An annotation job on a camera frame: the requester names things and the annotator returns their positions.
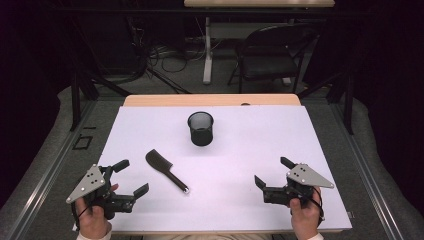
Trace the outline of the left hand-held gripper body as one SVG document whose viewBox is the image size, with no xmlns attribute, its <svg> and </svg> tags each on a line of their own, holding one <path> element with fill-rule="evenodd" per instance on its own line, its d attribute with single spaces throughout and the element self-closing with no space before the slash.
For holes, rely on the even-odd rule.
<svg viewBox="0 0 424 240">
<path fill-rule="evenodd" d="M 113 219 L 116 212 L 131 213 L 134 197 L 117 195 L 111 190 L 110 179 L 112 174 L 115 173 L 112 166 L 104 167 L 93 164 L 67 197 L 66 203 L 75 205 L 77 199 L 83 198 L 88 207 L 102 207 L 107 220 Z"/>
</svg>

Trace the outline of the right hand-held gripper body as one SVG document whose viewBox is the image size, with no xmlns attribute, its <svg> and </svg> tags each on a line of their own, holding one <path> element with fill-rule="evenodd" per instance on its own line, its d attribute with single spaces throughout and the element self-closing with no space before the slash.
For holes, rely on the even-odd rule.
<svg viewBox="0 0 424 240">
<path fill-rule="evenodd" d="M 287 183 L 283 187 L 268 187 L 262 183 L 265 203 L 288 206 L 290 201 L 298 198 L 302 206 L 313 200 L 315 187 L 334 188 L 334 184 L 313 170 L 307 164 L 285 163 L 289 168 Z"/>
</svg>

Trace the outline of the dark brown comb with handle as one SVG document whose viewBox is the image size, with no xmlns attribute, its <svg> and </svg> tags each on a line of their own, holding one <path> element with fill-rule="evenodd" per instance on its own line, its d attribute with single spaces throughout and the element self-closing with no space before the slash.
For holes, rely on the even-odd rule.
<svg viewBox="0 0 424 240">
<path fill-rule="evenodd" d="M 190 192 L 189 187 L 171 172 L 173 164 L 164 158 L 158 151 L 152 149 L 145 155 L 145 159 L 152 168 L 165 175 L 185 194 Z"/>
</svg>

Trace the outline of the black mesh pen cup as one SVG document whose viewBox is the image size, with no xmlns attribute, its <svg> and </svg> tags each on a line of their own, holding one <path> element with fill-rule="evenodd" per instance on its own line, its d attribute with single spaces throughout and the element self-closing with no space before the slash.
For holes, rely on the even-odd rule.
<svg viewBox="0 0 424 240">
<path fill-rule="evenodd" d="M 190 129 L 191 141 L 196 146 L 207 146 L 213 140 L 213 117 L 204 111 L 191 114 L 187 124 Z"/>
</svg>

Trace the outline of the person's left hand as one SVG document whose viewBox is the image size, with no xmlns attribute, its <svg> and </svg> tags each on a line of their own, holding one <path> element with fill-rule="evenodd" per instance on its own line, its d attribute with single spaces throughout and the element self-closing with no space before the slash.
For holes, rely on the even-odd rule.
<svg viewBox="0 0 424 240">
<path fill-rule="evenodd" d="M 88 207 L 83 198 L 75 201 L 75 207 L 80 225 L 79 233 L 87 237 L 102 237 L 111 231 L 112 236 L 112 224 L 105 218 L 102 207 Z"/>
</svg>

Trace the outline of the person's right hand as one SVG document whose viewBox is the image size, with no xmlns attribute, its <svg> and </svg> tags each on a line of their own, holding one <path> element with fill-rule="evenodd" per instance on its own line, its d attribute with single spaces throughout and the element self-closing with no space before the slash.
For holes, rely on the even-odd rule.
<svg viewBox="0 0 424 240">
<path fill-rule="evenodd" d="M 291 224 L 297 240 L 307 240 L 319 233 L 320 193 L 320 189 L 316 187 L 312 201 L 309 201 L 304 207 L 301 206 L 298 198 L 293 198 L 290 201 Z"/>
</svg>

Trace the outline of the black metal stand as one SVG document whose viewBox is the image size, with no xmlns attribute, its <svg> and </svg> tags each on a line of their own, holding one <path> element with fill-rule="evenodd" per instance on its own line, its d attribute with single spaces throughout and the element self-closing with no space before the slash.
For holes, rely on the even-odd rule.
<svg viewBox="0 0 424 240">
<path fill-rule="evenodd" d="M 342 96 L 344 100 L 343 124 L 349 134 L 353 135 L 352 129 L 352 109 L 354 95 L 354 79 L 349 73 L 336 73 L 319 83 L 308 87 L 306 90 L 297 93 L 299 99 L 303 99 L 316 92 L 327 84 L 331 84 L 330 91 L 326 99 L 328 103 L 338 103 Z"/>
<path fill-rule="evenodd" d="M 79 125 L 81 117 L 80 93 L 89 100 L 96 101 L 99 98 L 99 92 L 95 88 L 95 83 L 99 83 L 123 97 L 130 95 L 130 92 L 117 86 L 106 78 L 95 74 L 89 70 L 75 70 L 71 77 L 71 98 L 72 98 L 72 126 L 74 131 Z"/>
</svg>

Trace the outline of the black tripod leg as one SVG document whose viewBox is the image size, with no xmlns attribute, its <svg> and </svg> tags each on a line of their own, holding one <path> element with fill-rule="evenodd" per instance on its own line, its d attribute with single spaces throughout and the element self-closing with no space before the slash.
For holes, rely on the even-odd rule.
<svg viewBox="0 0 424 240">
<path fill-rule="evenodd" d="M 190 94 L 190 91 L 186 90 L 185 88 L 183 88 L 182 86 L 180 86 L 179 84 L 174 82 L 173 80 L 169 79 L 164 74 L 162 74 L 162 73 L 160 73 L 160 72 L 158 72 L 158 71 L 156 71 L 152 68 L 147 68 L 146 71 L 149 72 L 152 76 L 159 79 L 161 82 L 163 82 L 167 86 L 169 86 L 175 93 L 177 93 L 177 94 Z"/>
</svg>

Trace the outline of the black folding chair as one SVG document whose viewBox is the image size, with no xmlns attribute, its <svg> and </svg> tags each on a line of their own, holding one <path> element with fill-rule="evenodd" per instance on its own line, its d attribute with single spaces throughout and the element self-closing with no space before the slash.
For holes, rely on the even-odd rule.
<svg viewBox="0 0 424 240">
<path fill-rule="evenodd" d="M 244 81 L 293 78 L 295 92 L 305 50 L 318 36 L 310 24 L 268 26 L 252 32 L 235 47 L 236 65 L 227 84 L 237 77 L 242 92 Z"/>
</svg>

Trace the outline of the black metal crossbar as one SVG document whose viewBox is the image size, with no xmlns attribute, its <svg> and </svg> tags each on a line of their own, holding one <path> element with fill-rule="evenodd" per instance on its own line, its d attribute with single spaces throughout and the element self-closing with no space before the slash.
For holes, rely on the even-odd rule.
<svg viewBox="0 0 424 240">
<path fill-rule="evenodd" d="M 49 8 L 54 13 L 66 14 L 120 14 L 120 15 L 182 15 L 182 16 L 299 16 L 310 18 L 326 17 L 351 17 L 352 12 L 339 12 L 330 10 L 278 10 L 278 9 L 87 9 L 87 8 Z"/>
</svg>

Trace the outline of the metal floor rail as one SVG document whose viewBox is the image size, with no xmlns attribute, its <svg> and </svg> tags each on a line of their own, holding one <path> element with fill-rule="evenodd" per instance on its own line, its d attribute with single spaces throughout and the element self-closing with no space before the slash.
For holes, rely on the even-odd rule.
<svg viewBox="0 0 424 240">
<path fill-rule="evenodd" d="M 75 240 L 74 219 L 65 198 L 86 169 L 99 159 L 98 104 L 88 102 L 74 131 L 63 108 L 52 132 L 17 190 L 0 210 L 0 240 Z M 79 135 L 92 136 L 87 150 L 73 150 Z"/>
<path fill-rule="evenodd" d="M 342 110 L 337 104 L 330 104 L 330 109 L 344 138 L 348 142 L 349 148 L 353 152 L 353 162 L 388 239 L 405 240 L 374 176 L 372 175 L 367 159 L 364 157 L 354 136 L 349 133 L 344 125 Z"/>
</svg>

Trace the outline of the black floor socket frame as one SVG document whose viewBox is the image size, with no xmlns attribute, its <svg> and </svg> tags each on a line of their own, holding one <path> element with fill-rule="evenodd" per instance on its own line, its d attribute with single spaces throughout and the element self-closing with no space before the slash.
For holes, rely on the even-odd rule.
<svg viewBox="0 0 424 240">
<path fill-rule="evenodd" d="M 79 135 L 73 144 L 73 150 L 87 150 L 93 140 L 92 136 Z"/>
</svg>

